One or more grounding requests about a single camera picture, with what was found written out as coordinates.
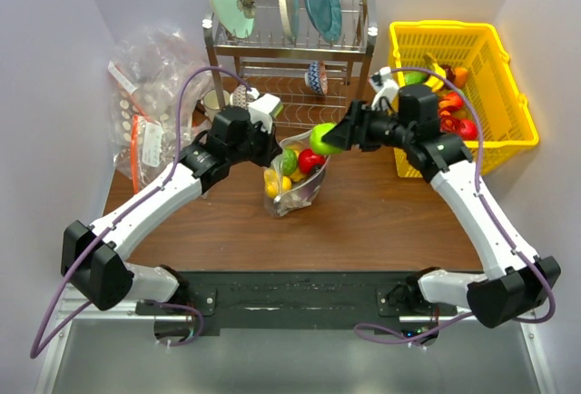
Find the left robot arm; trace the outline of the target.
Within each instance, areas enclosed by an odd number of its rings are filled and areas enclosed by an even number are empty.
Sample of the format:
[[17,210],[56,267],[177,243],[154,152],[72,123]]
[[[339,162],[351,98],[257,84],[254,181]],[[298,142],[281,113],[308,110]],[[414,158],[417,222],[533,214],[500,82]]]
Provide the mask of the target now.
[[123,300],[154,300],[168,314],[188,303],[186,284],[167,267],[128,262],[139,243],[169,216],[225,179],[233,165],[265,167],[281,152],[273,115],[251,105],[226,107],[213,119],[204,141],[180,150],[153,182],[117,210],[64,232],[61,273],[99,310]]

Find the green toy lime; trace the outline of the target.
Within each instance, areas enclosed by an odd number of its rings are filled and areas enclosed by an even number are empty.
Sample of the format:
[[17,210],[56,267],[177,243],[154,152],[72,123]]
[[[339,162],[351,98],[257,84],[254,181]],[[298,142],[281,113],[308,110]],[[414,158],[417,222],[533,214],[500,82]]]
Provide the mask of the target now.
[[285,148],[282,152],[282,173],[290,177],[299,167],[299,152],[294,149]]

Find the yellow toy lemon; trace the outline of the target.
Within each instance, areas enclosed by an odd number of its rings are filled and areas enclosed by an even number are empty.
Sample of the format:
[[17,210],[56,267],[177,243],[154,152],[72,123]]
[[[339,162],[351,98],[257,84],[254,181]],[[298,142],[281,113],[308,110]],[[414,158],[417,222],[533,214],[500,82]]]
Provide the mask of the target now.
[[292,181],[288,176],[279,176],[275,170],[267,169],[263,173],[264,191],[270,199],[275,199],[292,188]]

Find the red toy apple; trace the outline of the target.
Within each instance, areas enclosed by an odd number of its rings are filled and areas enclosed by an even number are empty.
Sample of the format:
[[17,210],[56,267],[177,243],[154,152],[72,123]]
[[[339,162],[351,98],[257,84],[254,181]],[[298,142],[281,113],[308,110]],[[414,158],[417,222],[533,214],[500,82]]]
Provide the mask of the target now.
[[326,157],[315,153],[312,149],[304,149],[298,156],[299,169],[305,175],[311,173],[314,167],[324,165],[325,162]]

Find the yellow toy pepper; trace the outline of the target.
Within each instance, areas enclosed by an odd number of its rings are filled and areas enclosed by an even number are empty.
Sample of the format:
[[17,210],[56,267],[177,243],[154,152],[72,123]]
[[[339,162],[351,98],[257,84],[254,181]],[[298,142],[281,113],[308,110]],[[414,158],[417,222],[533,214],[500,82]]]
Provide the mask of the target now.
[[296,155],[297,165],[295,171],[289,176],[289,178],[294,183],[302,182],[307,178],[307,174],[303,172],[300,168],[300,154],[302,153],[304,148],[300,144],[293,144],[290,147],[290,149],[293,150]]

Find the clear zip top bag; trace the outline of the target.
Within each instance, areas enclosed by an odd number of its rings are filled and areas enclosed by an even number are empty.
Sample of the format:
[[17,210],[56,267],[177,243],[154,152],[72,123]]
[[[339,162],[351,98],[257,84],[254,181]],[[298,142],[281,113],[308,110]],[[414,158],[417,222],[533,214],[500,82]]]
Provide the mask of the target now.
[[[290,189],[291,192],[296,192],[299,196],[309,197],[312,202],[317,197],[320,188],[323,184],[323,181],[326,176],[328,164],[325,163],[319,169],[312,170],[311,173],[307,174],[307,178],[298,183],[292,182],[292,188]],[[279,176],[284,176],[282,173],[282,154],[277,156],[271,163],[271,166],[267,169],[273,169]],[[270,199],[266,193],[264,192],[263,195],[263,206],[265,210],[273,217],[277,217],[274,215],[273,209],[273,201],[274,199]]]

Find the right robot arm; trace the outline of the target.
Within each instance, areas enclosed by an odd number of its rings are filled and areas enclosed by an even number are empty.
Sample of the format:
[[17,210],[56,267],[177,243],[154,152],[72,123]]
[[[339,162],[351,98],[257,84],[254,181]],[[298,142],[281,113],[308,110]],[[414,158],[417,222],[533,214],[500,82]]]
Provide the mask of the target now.
[[540,324],[553,318],[553,287],[561,268],[554,257],[540,257],[500,209],[479,175],[461,137],[440,129],[438,97],[423,84],[398,91],[398,110],[387,113],[362,101],[321,140],[335,148],[358,146],[373,152],[399,148],[439,194],[473,244],[481,275],[440,268],[421,271],[408,280],[407,309],[426,314],[436,303],[470,310],[484,326],[508,320]]

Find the dark toy plum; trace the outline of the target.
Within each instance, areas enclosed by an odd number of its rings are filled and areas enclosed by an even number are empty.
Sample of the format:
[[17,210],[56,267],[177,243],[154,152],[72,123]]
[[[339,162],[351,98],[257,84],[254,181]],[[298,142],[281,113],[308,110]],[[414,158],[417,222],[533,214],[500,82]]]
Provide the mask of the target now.
[[449,64],[442,64],[440,67],[444,70],[444,72],[446,74],[446,78],[450,82],[454,82],[456,79],[456,74],[455,74],[454,69]]

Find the green toy apple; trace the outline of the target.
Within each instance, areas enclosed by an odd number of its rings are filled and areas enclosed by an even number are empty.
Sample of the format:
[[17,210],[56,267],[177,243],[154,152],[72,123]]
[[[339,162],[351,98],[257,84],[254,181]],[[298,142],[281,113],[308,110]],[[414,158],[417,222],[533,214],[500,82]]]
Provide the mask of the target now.
[[342,152],[340,148],[323,141],[323,137],[335,126],[335,123],[320,123],[312,128],[310,132],[310,148],[314,153],[319,155],[333,155]]

